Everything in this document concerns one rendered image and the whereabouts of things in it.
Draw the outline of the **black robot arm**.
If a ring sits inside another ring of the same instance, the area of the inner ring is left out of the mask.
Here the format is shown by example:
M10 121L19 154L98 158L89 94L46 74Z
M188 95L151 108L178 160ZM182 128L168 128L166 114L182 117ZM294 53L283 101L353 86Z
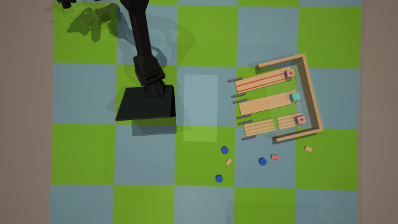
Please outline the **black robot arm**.
M120 0L129 11L137 55L133 57L136 75L145 86L146 98L163 98L165 73L153 56L146 21L149 0Z

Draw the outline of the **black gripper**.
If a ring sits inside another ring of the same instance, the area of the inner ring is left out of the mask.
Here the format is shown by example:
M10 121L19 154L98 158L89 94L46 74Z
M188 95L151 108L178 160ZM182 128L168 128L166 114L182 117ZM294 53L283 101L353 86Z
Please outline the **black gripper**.
M64 9L68 9L68 8L71 7L70 2L65 2L64 0L57 0L57 1L58 1L58 3L61 2L61 4L62 4L62 6L63 6Z

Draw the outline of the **dark blue short cylinder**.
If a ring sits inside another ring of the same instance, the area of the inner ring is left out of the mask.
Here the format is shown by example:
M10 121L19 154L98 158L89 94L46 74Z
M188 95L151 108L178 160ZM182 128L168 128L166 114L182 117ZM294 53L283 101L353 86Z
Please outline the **dark blue short cylinder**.
M221 151L222 151L223 154L226 154L226 153L228 153L228 148L226 146L223 146L221 148Z
M220 183L220 182L223 180L222 176L219 175L219 174L218 174L215 178L216 178L216 181L217 181L218 183Z
M265 165L267 163L267 160L264 157L261 157L259 159L260 164Z

